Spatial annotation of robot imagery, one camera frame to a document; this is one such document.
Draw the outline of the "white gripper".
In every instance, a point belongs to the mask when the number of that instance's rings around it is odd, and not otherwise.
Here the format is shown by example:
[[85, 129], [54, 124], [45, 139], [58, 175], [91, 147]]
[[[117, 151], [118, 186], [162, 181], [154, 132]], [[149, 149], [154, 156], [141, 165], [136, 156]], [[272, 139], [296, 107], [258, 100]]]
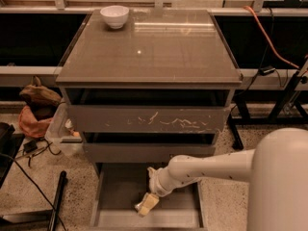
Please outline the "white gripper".
[[173, 184], [172, 177], [169, 175], [166, 167], [160, 167], [159, 169], [149, 167], [147, 171], [149, 176], [149, 189], [151, 193], [147, 192], [142, 201], [144, 202], [144, 206], [147, 208], [148, 214], [159, 203], [159, 197], [165, 197], [172, 193], [175, 189], [175, 185]]

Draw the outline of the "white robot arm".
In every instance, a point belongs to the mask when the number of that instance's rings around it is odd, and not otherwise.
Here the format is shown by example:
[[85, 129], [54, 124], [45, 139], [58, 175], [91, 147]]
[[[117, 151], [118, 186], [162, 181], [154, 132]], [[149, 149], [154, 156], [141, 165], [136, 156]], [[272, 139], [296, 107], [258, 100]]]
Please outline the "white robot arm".
[[173, 157], [148, 170], [149, 189], [138, 214], [146, 216], [159, 199], [203, 177], [249, 184], [247, 231], [308, 231], [308, 131], [282, 128], [253, 149], [213, 157]]

